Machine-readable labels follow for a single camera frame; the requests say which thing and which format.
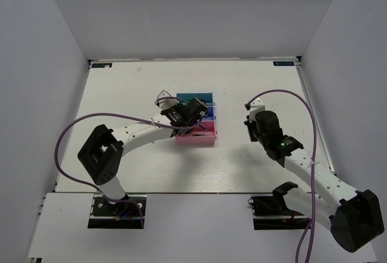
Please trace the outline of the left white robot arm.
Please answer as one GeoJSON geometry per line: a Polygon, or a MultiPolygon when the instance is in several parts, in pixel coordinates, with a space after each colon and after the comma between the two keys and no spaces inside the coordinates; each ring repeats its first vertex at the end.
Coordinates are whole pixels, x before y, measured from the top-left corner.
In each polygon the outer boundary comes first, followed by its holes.
{"type": "Polygon", "coordinates": [[[155,104],[160,112],[149,121],[113,129],[104,124],[95,127],[77,155],[115,214],[128,206],[128,196],[117,178],[122,157],[157,140],[191,133],[208,113],[208,107],[196,97],[184,102],[163,96],[155,104]]]}

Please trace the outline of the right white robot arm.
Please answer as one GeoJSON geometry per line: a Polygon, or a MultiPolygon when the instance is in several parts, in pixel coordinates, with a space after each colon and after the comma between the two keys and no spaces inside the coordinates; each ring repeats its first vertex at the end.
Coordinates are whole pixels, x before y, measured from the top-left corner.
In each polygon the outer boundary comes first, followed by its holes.
{"type": "Polygon", "coordinates": [[[278,116],[263,106],[252,109],[244,122],[252,142],[266,154],[307,183],[314,193],[286,182],[273,190],[274,209],[293,210],[328,229],[346,251],[356,252],[385,231],[379,199],[370,190],[359,191],[323,166],[313,164],[308,152],[295,138],[285,135],[278,116]]]}

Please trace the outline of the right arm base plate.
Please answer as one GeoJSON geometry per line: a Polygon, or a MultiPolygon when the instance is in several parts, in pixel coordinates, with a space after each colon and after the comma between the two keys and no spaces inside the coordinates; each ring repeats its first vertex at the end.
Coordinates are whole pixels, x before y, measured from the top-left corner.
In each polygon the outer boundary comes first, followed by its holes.
{"type": "Polygon", "coordinates": [[[302,230],[309,223],[309,218],[279,203],[274,195],[251,196],[247,203],[252,209],[254,230],[302,230]]]}

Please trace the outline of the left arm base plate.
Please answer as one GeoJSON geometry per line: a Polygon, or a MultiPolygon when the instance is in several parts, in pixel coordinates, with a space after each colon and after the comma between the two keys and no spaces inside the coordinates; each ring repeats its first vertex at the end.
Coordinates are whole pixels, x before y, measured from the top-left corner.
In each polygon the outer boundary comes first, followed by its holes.
{"type": "Polygon", "coordinates": [[[142,229],[145,221],[147,196],[127,196],[134,203],[112,204],[102,196],[92,201],[89,229],[142,229]]]}

